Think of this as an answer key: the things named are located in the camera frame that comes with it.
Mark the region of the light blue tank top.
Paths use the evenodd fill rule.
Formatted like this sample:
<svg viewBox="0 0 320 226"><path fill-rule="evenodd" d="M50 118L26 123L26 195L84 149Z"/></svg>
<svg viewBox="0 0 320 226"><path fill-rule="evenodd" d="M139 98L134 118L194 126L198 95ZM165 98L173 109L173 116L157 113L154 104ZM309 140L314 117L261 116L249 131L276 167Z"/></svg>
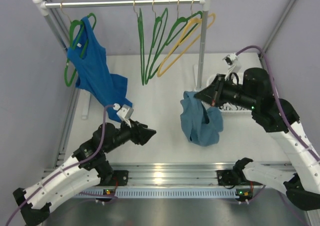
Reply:
<svg viewBox="0 0 320 226"><path fill-rule="evenodd" d="M195 98L196 92L185 91L180 101L183 112L180 114L181 129L187 140L198 146L207 147L220 141L224 130L222 113L218 108L205 108Z"/></svg>

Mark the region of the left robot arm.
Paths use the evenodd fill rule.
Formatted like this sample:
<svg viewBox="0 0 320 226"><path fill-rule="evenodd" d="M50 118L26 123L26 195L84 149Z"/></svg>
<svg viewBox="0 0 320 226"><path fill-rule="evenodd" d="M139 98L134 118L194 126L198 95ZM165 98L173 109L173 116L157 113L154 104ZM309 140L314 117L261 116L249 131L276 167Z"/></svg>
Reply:
<svg viewBox="0 0 320 226"><path fill-rule="evenodd" d="M13 192L22 218L27 226L38 226L49 218L61 204L83 190L107 185L113 180L113 168L106 154L126 142L145 145L156 130L138 121L101 124L92 137L82 143L61 166L28 188Z"/></svg>

